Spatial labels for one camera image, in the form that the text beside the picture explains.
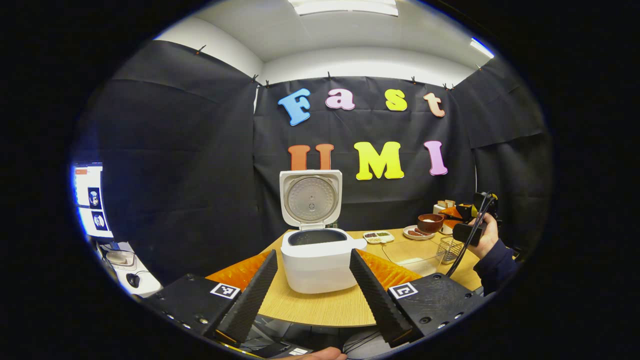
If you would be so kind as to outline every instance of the monitor screen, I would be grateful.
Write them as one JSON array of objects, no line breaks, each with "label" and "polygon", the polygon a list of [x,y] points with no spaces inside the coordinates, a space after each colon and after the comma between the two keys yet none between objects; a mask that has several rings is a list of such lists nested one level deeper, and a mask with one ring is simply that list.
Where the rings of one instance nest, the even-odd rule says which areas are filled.
[{"label": "monitor screen", "polygon": [[74,164],[72,179],[77,214],[84,232],[99,238],[112,238],[102,201],[102,163]]}]

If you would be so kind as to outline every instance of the blue letter f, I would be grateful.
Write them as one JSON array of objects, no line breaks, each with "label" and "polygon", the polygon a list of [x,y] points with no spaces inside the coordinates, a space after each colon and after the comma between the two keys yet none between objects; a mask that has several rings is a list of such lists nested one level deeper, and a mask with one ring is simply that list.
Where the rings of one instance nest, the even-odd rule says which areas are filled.
[{"label": "blue letter f", "polygon": [[289,123],[291,124],[291,126],[298,125],[304,120],[309,119],[309,117],[311,116],[310,113],[305,113],[304,111],[302,111],[302,108],[309,110],[309,108],[311,107],[311,105],[309,104],[309,100],[307,100],[307,98],[305,97],[309,95],[311,95],[311,92],[309,92],[309,90],[307,89],[302,88],[291,95],[283,97],[282,99],[280,99],[280,101],[278,101],[278,105],[284,106],[284,108],[287,110],[287,113],[289,113],[289,116],[291,117],[291,121]]}]

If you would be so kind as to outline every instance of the black curtain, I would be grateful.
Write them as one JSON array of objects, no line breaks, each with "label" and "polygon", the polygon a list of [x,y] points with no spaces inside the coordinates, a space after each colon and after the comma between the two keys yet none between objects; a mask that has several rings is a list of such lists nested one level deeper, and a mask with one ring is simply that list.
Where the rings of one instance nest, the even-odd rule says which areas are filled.
[{"label": "black curtain", "polygon": [[259,232],[246,231],[260,221],[252,165],[257,83],[195,53],[165,41],[138,51],[92,101],[74,153],[103,162],[115,241],[128,241],[163,285],[265,247]]},{"label": "black curtain", "polygon": [[452,94],[468,129],[477,189],[498,195],[500,237],[526,256],[541,236],[552,191],[551,138],[541,108],[498,58],[456,85]]},{"label": "black curtain", "polygon": [[[291,126],[290,117],[278,101],[301,89],[307,99],[310,118]],[[355,109],[332,109],[325,105],[328,92],[344,88],[353,93]],[[408,108],[391,111],[385,105],[387,89],[402,90]],[[436,117],[423,97],[433,92],[441,98],[445,116]],[[431,213],[437,200],[470,202],[475,188],[474,160],[461,110],[450,91],[442,86],[401,79],[339,77],[288,81],[262,86],[254,115],[253,157],[256,194],[265,239],[275,240],[291,228],[282,218],[278,177],[291,169],[292,145],[308,145],[307,168],[319,169],[317,144],[330,143],[332,169],[342,172],[342,211],[338,225],[344,230],[392,229],[416,223],[418,215]],[[448,173],[429,173],[426,141],[442,142],[442,158]],[[359,181],[356,142],[370,142],[378,153],[386,142],[398,142],[402,179]]]}]

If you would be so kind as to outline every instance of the yellow letter m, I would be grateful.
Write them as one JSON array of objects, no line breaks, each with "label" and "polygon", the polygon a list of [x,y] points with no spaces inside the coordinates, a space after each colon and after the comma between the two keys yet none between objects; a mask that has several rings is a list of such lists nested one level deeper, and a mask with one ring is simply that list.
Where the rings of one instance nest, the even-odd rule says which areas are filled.
[{"label": "yellow letter m", "polygon": [[382,172],[387,167],[385,177],[387,179],[401,179],[404,172],[400,168],[400,144],[397,142],[387,142],[378,154],[370,142],[357,142],[353,145],[360,155],[360,171],[356,175],[358,180],[371,180],[373,175],[369,172],[369,165],[376,177],[379,179]]}]

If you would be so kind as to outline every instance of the white rice cooker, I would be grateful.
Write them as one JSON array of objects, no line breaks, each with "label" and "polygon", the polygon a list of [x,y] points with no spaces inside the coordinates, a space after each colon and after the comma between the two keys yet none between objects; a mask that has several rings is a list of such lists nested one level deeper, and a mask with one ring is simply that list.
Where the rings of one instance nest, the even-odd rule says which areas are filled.
[{"label": "white rice cooker", "polygon": [[282,238],[282,259],[289,286],[315,294],[356,285],[349,270],[351,249],[364,250],[364,239],[325,228],[340,216],[340,170],[293,170],[280,173],[280,205],[287,224],[300,230]]}]

